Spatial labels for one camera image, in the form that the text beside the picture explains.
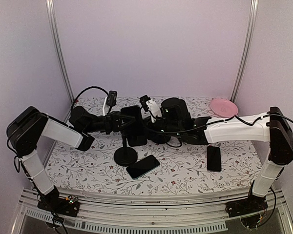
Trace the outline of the black phone stand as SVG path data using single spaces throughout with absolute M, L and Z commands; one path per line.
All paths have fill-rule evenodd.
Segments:
M 122 131 L 122 147 L 114 153 L 114 161 L 117 165 L 127 167 L 135 163 L 138 159 L 137 152 L 127 146 L 126 134 Z
M 171 136 L 152 134 L 150 140 L 157 144 L 166 144 L 170 141 Z

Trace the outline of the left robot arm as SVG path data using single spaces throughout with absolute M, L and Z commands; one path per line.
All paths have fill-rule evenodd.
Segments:
M 65 124 L 30 106 L 8 125 L 6 134 L 8 145 L 13 147 L 28 178 L 36 189 L 45 195 L 44 204 L 51 211 L 57 212 L 63 207 L 63 201 L 51 193 L 55 187 L 37 153 L 40 138 L 47 137 L 85 152 L 91 148 L 94 141 L 92 132 L 119 132 L 134 122 L 134 116 L 124 115 L 119 111 L 96 116 L 84 107 L 77 106 L 71 111 L 69 124 Z

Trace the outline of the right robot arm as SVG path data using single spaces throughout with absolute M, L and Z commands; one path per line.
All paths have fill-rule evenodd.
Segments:
M 262 141 L 270 144 L 270 151 L 260 174 L 252 182 L 243 209 L 254 212 L 261 206 L 262 198 L 281 175 L 285 165 L 293 161 L 293 132 L 288 119 L 277 107 L 267 113 L 229 118 L 192 118 L 186 102 L 177 97 L 165 99 L 161 105 L 147 96 L 140 99 L 150 120 L 145 120 L 146 129 L 154 142 L 166 142 L 175 137 L 182 143 L 209 145 L 223 141 Z

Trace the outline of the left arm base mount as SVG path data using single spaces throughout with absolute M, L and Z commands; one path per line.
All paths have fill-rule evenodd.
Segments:
M 57 215 L 66 215 L 70 217 L 77 217 L 80 202 L 79 197 L 69 195 L 65 198 L 60 197 L 58 189 L 54 186 L 53 189 L 46 195 L 38 191 L 38 205 L 39 209 L 52 212 Z

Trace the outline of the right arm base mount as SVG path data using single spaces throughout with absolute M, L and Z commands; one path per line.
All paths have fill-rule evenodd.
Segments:
M 253 184 L 246 198 L 226 203 L 225 211 L 228 213 L 229 217 L 247 215 L 268 208 L 266 196 L 257 196 L 253 193 L 252 189 Z

